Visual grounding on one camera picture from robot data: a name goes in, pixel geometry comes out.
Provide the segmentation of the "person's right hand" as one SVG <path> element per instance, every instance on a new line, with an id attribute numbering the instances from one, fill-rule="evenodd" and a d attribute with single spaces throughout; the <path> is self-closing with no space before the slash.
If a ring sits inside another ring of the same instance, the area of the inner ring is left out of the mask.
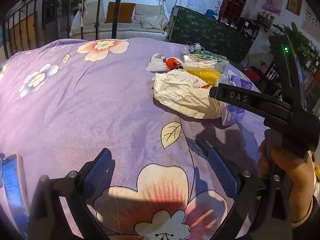
<path id="1" fill-rule="evenodd" d="M 313 200 L 315 175 L 312 158 L 301 159 L 281 146 L 274 146 L 271 156 L 293 182 L 289 196 L 291 220 L 301 222 L 307 217 Z"/>

